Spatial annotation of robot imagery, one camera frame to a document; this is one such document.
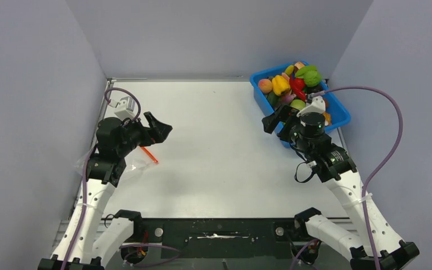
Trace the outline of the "clear zip top bag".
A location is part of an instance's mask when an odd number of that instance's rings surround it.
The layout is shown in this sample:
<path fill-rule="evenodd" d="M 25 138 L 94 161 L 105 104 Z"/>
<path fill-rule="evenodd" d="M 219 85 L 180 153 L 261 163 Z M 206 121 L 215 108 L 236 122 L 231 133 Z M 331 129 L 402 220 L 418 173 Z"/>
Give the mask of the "clear zip top bag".
<path fill-rule="evenodd" d="M 118 182 L 121 179 L 140 177 L 144 170 L 158 165 L 158 160 L 144 147 L 138 147 L 124 158 L 108 158 L 96 146 L 90 148 L 74 163 L 74 170 L 88 179 Z"/>

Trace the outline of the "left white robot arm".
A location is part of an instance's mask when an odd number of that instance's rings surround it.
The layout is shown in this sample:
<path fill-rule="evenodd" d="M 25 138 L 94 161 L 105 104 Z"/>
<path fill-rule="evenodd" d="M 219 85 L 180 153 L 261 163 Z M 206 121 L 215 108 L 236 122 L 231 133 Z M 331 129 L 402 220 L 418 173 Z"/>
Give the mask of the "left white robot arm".
<path fill-rule="evenodd" d="M 96 144 L 84 160 L 80 194 L 69 224 L 49 259 L 38 269 L 105 269 L 108 261 L 129 238 L 141 239 L 141 213 L 119 210 L 109 228 L 97 237 L 104 210 L 126 168 L 125 158 L 138 147 L 163 143 L 172 126 L 158 121 L 150 112 L 144 117 L 110 117 L 97 125 Z"/>

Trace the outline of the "red toy chili pepper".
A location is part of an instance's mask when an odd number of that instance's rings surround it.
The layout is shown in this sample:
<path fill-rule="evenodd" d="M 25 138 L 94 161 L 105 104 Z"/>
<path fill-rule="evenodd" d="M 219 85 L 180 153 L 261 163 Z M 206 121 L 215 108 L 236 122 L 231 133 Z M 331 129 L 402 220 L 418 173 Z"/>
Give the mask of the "red toy chili pepper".
<path fill-rule="evenodd" d="M 295 94 L 297 98 L 301 99 L 302 101 L 306 101 L 307 95 L 304 92 L 306 84 L 302 78 L 290 77 L 289 85 L 291 87 L 292 93 Z"/>

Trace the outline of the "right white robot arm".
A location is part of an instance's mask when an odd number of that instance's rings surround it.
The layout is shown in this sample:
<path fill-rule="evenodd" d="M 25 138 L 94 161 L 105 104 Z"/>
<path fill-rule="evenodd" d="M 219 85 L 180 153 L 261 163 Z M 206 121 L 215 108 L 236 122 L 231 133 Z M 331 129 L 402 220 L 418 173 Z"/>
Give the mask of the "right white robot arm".
<path fill-rule="evenodd" d="M 354 161 L 325 132 L 320 112 L 301 114 L 291 106 L 280 106 L 262 119 L 263 129 L 272 133 L 283 123 L 277 136 L 303 156 L 308 167 L 332 192 L 345 210 L 356 233 L 328 220 L 321 211 L 309 208 L 295 215 L 294 233 L 301 240 L 320 240 L 342 255 L 351 269 L 403 269 L 420 251 L 393 230 L 363 190 Z"/>

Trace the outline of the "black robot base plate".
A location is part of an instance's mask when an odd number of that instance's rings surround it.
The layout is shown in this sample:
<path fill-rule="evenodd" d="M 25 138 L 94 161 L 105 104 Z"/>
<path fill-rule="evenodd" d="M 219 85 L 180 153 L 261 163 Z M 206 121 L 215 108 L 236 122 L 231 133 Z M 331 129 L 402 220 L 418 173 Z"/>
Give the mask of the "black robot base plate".
<path fill-rule="evenodd" d="M 292 248 L 310 241 L 293 218 L 144 218 L 126 242 L 163 244 L 161 258 L 289 259 Z"/>

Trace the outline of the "green toy cabbage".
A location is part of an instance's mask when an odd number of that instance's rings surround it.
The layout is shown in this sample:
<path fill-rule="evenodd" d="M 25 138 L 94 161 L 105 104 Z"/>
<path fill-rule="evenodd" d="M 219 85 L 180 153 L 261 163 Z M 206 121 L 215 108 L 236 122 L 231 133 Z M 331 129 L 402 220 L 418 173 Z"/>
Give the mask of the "green toy cabbage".
<path fill-rule="evenodd" d="M 301 111 L 302 109 L 304 109 L 306 107 L 306 103 L 303 100 L 294 99 L 291 101 L 290 106 L 292 108 L 295 108 L 295 109 Z"/>

